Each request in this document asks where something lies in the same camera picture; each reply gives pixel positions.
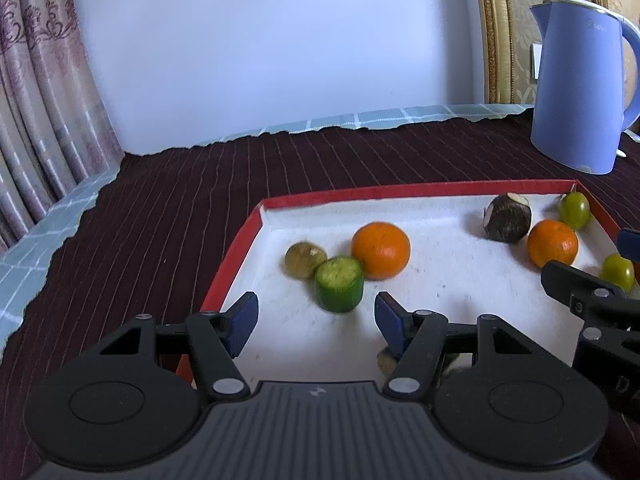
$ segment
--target electric kettle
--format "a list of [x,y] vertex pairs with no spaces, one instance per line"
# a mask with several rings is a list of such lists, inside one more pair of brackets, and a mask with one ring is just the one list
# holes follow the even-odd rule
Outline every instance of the electric kettle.
[[640,66],[640,30],[585,0],[543,0],[531,12],[542,34],[531,142],[574,170],[609,173],[620,133],[640,116],[640,70],[636,93],[624,108],[622,41]]

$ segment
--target curtain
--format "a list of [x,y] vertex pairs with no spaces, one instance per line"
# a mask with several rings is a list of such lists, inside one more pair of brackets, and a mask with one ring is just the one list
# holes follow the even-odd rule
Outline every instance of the curtain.
[[74,0],[0,0],[0,253],[123,152]]

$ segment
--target kettle handle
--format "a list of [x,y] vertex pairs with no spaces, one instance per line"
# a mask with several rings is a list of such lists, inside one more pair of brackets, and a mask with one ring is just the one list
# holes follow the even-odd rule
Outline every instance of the kettle handle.
[[636,65],[638,65],[638,77],[636,80],[636,93],[631,99],[629,106],[626,107],[625,113],[622,118],[622,131],[628,129],[636,119],[640,117],[640,29],[635,24],[626,18],[620,16],[622,19],[622,37],[625,38],[636,55]]

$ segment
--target green grape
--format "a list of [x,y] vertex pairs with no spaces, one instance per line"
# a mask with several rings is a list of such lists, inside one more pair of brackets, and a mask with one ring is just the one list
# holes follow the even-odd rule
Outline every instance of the green grape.
[[591,218],[589,201],[578,191],[568,193],[560,201],[558,209],[561,221],[574,231],[582,229]]
[[614,253],[604,259],[600,277],[629,292],[636,282],[634,264],[618,253]]

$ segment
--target tangerine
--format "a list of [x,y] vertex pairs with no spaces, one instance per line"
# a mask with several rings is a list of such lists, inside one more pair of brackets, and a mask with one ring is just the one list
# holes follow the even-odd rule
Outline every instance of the tangerine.
[[388,222],[372,222],[351,239],[351,256],[360,262],[370,280],[386,280],[399,274],[409,262],[408,236]]
[[578,237],[558,220],[542,220],[529,233],[527,253],[540,269],[551,260],[571,265],[578,254]]

